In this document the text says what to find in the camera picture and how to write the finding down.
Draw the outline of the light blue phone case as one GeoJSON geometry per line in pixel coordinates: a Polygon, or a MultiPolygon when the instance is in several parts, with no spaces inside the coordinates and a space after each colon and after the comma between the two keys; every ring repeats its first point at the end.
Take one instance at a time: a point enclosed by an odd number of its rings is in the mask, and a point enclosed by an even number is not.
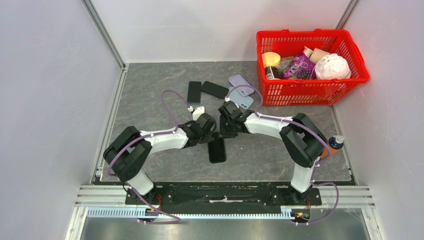
{"type": "Polygon", "coordinates": [[[229,88],[229,99],[237,104],[240,108],[247,110],[253,103],[254,99],[250,96],[243,96],[238,90],[233,90],[234,87],[229,88]]]}

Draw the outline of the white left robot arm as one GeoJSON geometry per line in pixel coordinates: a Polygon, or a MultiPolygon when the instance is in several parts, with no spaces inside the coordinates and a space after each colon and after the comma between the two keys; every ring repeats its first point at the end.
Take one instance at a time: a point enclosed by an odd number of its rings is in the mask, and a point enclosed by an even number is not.
{"type": "Polygon", "coordinates": [[[208,113],[179,124],[177,129],[139,131],[129,126],[104,150],[102,157],[109,166],[108,172],[137,191],[137,197],[144,204],[152,204],[157,191],[142,170],[146,159],[157,152],[210,143],[216,127],[216,120],[208,113]]]}

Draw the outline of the black phone silver edge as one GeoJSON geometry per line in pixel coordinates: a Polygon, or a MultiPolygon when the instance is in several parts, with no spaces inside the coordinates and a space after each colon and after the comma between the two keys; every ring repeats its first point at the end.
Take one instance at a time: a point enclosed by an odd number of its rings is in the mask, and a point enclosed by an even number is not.
{"type": "Polygon", "coordinates": [[[214,132],[212,141],[207,144],[209,162],[211,164],[224,163],[227,160],[224,139],[219,132],[214,132]]]}

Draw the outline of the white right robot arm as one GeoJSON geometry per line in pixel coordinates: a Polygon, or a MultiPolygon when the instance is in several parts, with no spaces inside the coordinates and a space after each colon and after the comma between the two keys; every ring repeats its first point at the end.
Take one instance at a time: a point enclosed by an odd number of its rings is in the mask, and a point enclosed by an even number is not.
{"type": "Polygon", "coordinates": [[[218,109],[220,132],[224,138],[238,134],[260,134],[281,140],[294,161],[294,171],[288,191],[289,200],[300,205],[309,198],[316,164],[329,149],[327,139],[304,113],[293,117],[277,117],[242,111],[234,102],[226,101],[218,109]]]}

